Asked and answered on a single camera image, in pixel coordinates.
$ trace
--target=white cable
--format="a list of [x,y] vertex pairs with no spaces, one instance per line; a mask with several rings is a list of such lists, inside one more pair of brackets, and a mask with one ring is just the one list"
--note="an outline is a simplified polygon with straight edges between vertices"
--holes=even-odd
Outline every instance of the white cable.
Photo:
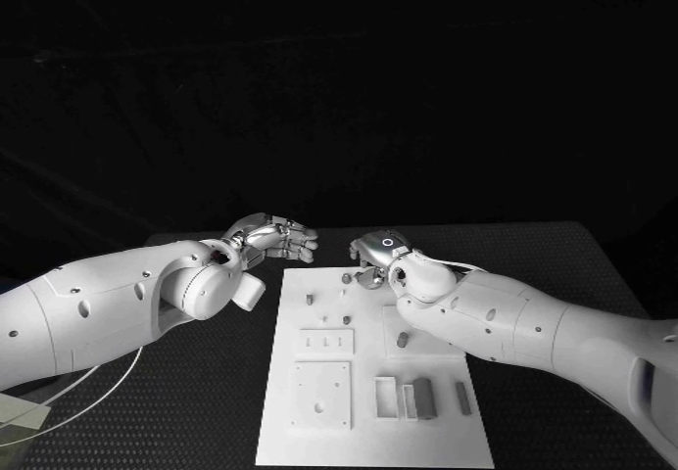
[[18,416],[15,416],[9,421],[6,421],[5,424],[0,425],[0,429],[6,428],[19,418],[26,416],[35,409],[41,408],[42,406],[48,406],[59,397],[68,394],[68,392],[71,392],[71,390],[74,390],[75,387],[78,387],[78,385],[83,383],[83,381],[93,375],[98,368],[100,367],[97,366],[90,369],[90,372],[51,399],[46,399],[42,403],[38,403],[29,409],[29,411],[25,411],[22,414],[18,414]]
[[466,269],[471,269],[473,271],[484,271],[488,272],[482,267],[475,266],[473,264],[466,264],[465,262],[455,262],[455,261],[442,261],[440,259],[433,259],[429,258],[419,250],[414,252],[417,255],[423,258],[427,259],[429,261],[439,262],[442,264],[449,264],[450,266],[459,266],[465,267]]
[[110,388],[110,390],[106,392],[106,394],[103,394],[101,398],[75,415],[75,416],[71,416],[65,421],[62,421],[59,424],[57,424],[57,426],[52,426],[51,428],[45,429],[44,431],[41,431],[38,434],[29,436],[28,438],[23,438],[23,439],[19,439],[18,441],[13,441],[8,444],[0,444],[0,447],[6,447],[6,446],[13,446],[15,444],[18,443],[22,443],[25,441],[29,441],[31,439],[35,439],[38,436],[42,436],[45,435],[46,433],[49,433],[51,431],[54,431],[57,428],[61,428],[65,424],[68,424],[74,419],[80,418],[104,400],[106,398],[108,397],[108,395],[114,392],[114,390],[117,389],[119,385],[123,383],[124,379],[127,378],[127,375],[130,375],[130,372],[132,372],[132,369],[134,368],[134,365],[137,363],[137,360],[139,360],[139,356],[142,355],[142,350],[145,348],[140,348],[139,351],[137,351],[137,355],[134,357],[134,360],[132,361],[132,364],[130,364],[130,367],[127,369],[127,372],[124,373],[124,375],[120,377],[120,380],[116,382],[116,385]]

